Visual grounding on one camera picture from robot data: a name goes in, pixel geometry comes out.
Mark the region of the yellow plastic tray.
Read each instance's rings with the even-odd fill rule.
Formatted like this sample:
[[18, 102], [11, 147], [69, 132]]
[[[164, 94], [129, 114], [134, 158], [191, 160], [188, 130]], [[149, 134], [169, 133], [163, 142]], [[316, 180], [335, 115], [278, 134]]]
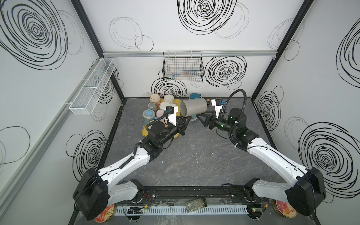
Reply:
[[[171, 103], [175, 103], [178, 107], [178, 112], [176, 114], [176, 116], [180, 116], [180, 100], [179, 99], [173, 99], [173, 100], [164, 100], [161, 99], [161, 102], [163, 101], [167, 101], [167, 102], [171, 102]], [[168, 115], [168, 113], [164, 113], [163, 116], [161, 116], [160, 118], [158, 117], [154, 117], [154, 120], [152, 120], [149, 124], [147, 124], [146, 126], [143, 126], [142, 129], [142, 135], [144, 137], [147, 137], [148, 135], [150, 135], [150, 138], [155, 138], [156, 141], [160, 140], [160, 133], [165, 129], [165, 127], [167, 127], [168, 125], [165, 122], [165, 117]]]

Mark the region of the grey tall mug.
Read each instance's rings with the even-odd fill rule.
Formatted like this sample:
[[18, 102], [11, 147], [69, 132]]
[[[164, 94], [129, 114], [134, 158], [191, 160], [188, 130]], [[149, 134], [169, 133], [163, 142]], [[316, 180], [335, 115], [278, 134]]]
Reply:
[[207, 108], [208, 105], [204, 98], [187, 99], [180, 103], [181, 115], [183, 117], [205, 113]]

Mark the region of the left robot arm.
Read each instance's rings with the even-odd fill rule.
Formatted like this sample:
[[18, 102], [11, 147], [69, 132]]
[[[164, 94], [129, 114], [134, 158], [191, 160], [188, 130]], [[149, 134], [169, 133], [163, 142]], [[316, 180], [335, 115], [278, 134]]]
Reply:
[[176, 134], [184, 135], [190, 117], [179, 117], [175, 124], [166, 126], [162, 122], [151, 123], [148, 135], [135, 144], [132, 153], [114, 164], [95, 170], [88, 169], [82, 176], [73, 194], [79, 211], [87, 220], [99, 216], [106, 207], [122, 201], [139, 202], [143, 196], [143, 185], [136, 179], [122, 180], [157, 158], [164, 144]]

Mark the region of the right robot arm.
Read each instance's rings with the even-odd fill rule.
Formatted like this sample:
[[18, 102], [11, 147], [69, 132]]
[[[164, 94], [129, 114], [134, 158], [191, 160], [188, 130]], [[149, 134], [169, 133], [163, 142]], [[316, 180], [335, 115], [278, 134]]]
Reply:
[[304, 216], [316, 217], [317, 207], [326, 198], [323, 174], [318, 169], [309, 169], [267, 144], [246, 126], [247, 117], [239, 108], [232, 109], [227, 119], [215, 112], [198, 114], [197, 118], [204, 127], [226, 131], [234, 147], [257, 157], [285, 180], [276, 183], [252, 179], [247, 183], [251, 198], [279, 200]]

